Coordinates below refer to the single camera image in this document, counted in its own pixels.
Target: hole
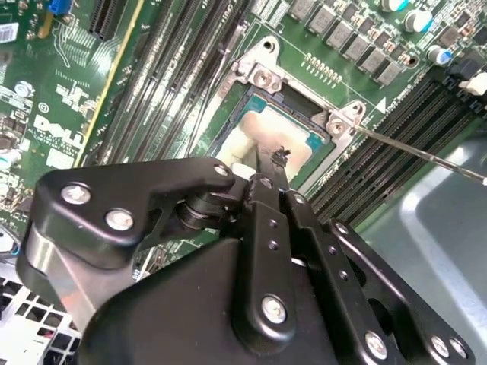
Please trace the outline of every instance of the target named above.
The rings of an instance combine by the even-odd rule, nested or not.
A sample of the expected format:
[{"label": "hole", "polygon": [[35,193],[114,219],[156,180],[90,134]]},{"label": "hole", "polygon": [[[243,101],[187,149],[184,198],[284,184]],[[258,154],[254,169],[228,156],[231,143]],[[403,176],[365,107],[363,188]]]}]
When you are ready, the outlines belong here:
[{"label": "hole", "polygon": [[345,271],[341,270],[339,272],[339,275],[342,278],[342,280],[344,280],[344,281],[348,281],[349,280],[349,275]]},{"label": "hole", "polygon": [[21,305],[21,307],[19,309],[17,309],[17,312],[15,314],[19,315],[19,316],[23,316],[24,313],[26,313],[26,311],[29,309],[29,306],[24,303]]},{"label": "hole", "polygon": [[277,251],[277,249],[279,248],[279,245],[276,241],[270,241],[268,246],[272,251]]},{"label": "hole", "polygon": [[71,342],[71,337],[64,333],[58,333],[54,338],[53,347],[59,350],[66,350]]},{"label": "hole", "polygon": [[351,259],[349,259],[350,266],[352,267],[353,273],[358,280],[361,287],[364,287],[367,283],[367,275],[362,271],[361,268],[357,266]]},{"label": "hole", "polygon": [[53,338],[54,331],[48,328],[41,327],[39,328],[39,331],[37,331],[37,335],[45,338]]},{"label": "hole", "polygon": [[61,323],[61,321],[62,321],[62,316],[60,316],[59,314],[55,314],[55,313],[49,313],[46,320],[44,321],[44,324],[57,328],[59,326],[59,324]]},{"label": "hole", "polygon": [[364,107],[361,104],[355,104],[352,109],[355,114],[362,114],[364,112]]},{"label": "hole", "polygon": [[51,303],[47,303],[45,300],[42,300],[40,297],[37,298],[37,302],[41,306],[51,306]]},{"label": "hole", "polygon": [[267,40],[264,42],[264,49],[267,49],[269,52],[272,52],[274,50],[274,45]]},{"label": "hole", "polygon": [[69,348],[69,352],[75,352],[79,348],[79,338],[75,338],[71,347]]},{"label": "hole", "polygon": [[3,291],[6,294],[15,295],[21,289],[22,285],[14,283],[13,281],[7,281],[7,284],[3,287]]},{"label": "hole", "polygon": [[37,308],[36,306],[33,306],[30,309],[30,312],[25,316],[25,318],[40,322],[44,318],[44,315],[46,314],[46,311],[41,308]]},{"label": "hole", "polygon": [[406,63],[406,66],[409,67],[409,68],[414,68],[418,65],[418,57],[416,56],[411,56],[411,58],[409,59],[409,61]]},{"label": "hole", "polygon": [[2,304],[0,306],[0,312],[3,312],[4,310],[7,309],[8,304],[12,301],[12,298],[9,297],[2,297]]}]

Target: screw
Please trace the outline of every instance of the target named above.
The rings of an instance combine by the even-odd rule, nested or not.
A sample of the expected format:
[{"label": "screw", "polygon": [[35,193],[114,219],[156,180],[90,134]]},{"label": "screw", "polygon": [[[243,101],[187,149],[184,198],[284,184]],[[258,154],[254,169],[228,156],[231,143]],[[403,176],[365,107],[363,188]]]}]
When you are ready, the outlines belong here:
[{"label": "screw", "polygon": [[382,339],[375,333],[369,331],[365,334],[365,342],[371,353],[380,360],[387,359],[387,348]]},{"label": "screw", "polygon": [[129,212],[113,209],[105,217],[107,224],[114,230],[129,230],[134,225],[134,219]]},{"label": "screw", "polygon": [[70,204],[81,205],[88,203],[91,193],[88,189],[80,185],[68,185],[61,190],[61,196]]},{"label": "screw", "polygon": [[336,224],[336,228],[343,234],[347,234],[349,232],[349,230],[347,230],[347,227],[345,227],[343,224],[341,223],[337,223]]},{"label": "screw", "polygon": [[225,169],[222,165],[216,165],[215,171],[222,176],[228,176],[227,169]]},{"label": "screw", "polygon": [[466,351],[465,349],[463,348],[462,344],[454,339],[454,338],[451,338],[450,339],[450,344],[451,344],[451,347],[455,349],[455,351],[461,356],[463,357],[464,359],[466,359]]},{"label": "screw", "polygon": [[263,177],[260,179],[260,182],[268,189],[272,189],[272,181],[267,179],[266,177]]},{"label": "screw", "polygon": [[274,297],[264,297],[262,300],[262,311],[266,318],[275,324],[283,323],[286,320],[286,309],[280,300]]},{"label": "screw", "polygon": [[294,197],[296,198],[296,202],[298,202],[299,204],[304,204],[305,200],[301,195],[294,194]]},{"label": "screw", "polygon": [[431,342],[433,343],[434,349],[442,356],[442,357],[449,357],[450,352],[448,351],[447,345],[443,342],[443,340],[437,336],[433,336],[431,338]]},{"label": "screw", "polygon": [[268,71],[260,70],[253,76],[257,87],[266,88],[272,83],[272,75]]}]

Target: ram slot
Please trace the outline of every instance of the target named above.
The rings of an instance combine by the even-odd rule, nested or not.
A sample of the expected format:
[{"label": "ram slot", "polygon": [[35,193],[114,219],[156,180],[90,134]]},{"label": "ram slot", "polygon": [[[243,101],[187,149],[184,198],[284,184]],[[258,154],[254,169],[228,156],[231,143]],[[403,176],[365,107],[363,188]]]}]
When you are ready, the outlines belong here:
[{"label": "ram slot", "polygon": [[[213,37],[211,41],[208,43],[210,44],[210,47],[205,49],[203,52],[205,54],[214,54],[217,52],[218,46],[224,42],[227,42],[229,39],[229,36],[233,34],[235,27],[239,24],[239,22],[245,17],[248,12],[250,11],[251,7],[253,5],[253,2],[250,0],[243,0],[241,2],[238,2],[233,8],[231,13],[228,13],[228,5],[225,3],[220,4],[218,7],[217,11],[217,18],[222,18],[223,14],[228,14],[227,20],[225,22],[220,22],[218,24],[218,29],[212,34]],[[206,59],[206,67],[209,67],[209,70],[212,69],[213,65],[218,65],[219,61],[217,59]],[[178,135],[180,135],[184,124],[186,122],[186,119],[190,112],[193,110],[193,107],[196,105],[196,102],[199,99],[199,96],[202,94],[202,92],[205,90],[205,85],[208,83],[209,78],[212,78],[212,75],[214,72],[200,72],[197,76],[192,85],[190,86],[189,93],[186,95],[184,101],[183,101],[183,108],[181,110],[183,111],[182,113],[179,113],[176,118],[174,118],[174,121],[169,125],[167,131],[164,133],[164,137],[159,144],[159,150],[157,151],[157,154],[154,156],[154,159],[160,160],[163,158],[167,158],[168,154],[170,152],[170,149],[173,146],[173,143],[175,142],[175,139],[177,138]]]},{"label": "ram slot", "polygon": [[183,7],[174,9],[175,3],[179,4],[177,0],[168,0],[159,12],[144,51],[123,91],[123,97],[119,103],[121,107],[116,111],[107,136],[101,145],[98,154],[101,161],[113,161],[115,153],[112,153],[111,150],[115,145],[123,144],[125,136],[134,124],[133,116],[147,90],[150,76],[154,73],[161,55],[165,54],[170,35],[177,25],[179,16],[183,13]]},{"label": "ram slot", "polygon": [[[379,130],[436,154],[465,130],[473,117],[467,100],[458,98],[438,80],[426,77],[384,118]],[[410,154],[368,138],[314,194],[312,205],[322,222],[337,217],[356,226],[395,197],[425,164]]]},{"label": "ram slot", "polygon": [[[188,33],[193,33],[193,21],[201,7],[201,1],[187,2],[183,10],[179,13],[179,17],[177,18],[177,22],[173,27],[173,31],[167,33],[167,45],[164,51],[159,53],[158,62],[151,70],[152,72],[147,73],[147,76],[145,76],[145,82],[142,88],[142,97],[136,104],[133,112],[130,114],[129,127],[125,129],[121,139],[118,140],[116,149],[111,156],[110,162],[121,163],[125,160],[129,146],[134,140],[134,137],[137,135],[140,125],[144,124],[145,114],[151,105],[151,101],[154,98],[156,91],[163,81],[165,72],[167,71],[175,55],[178,53],[180,47],[183,45]],[[183,59],[186,56],[187,47],[181,55],[181,58]]]}]

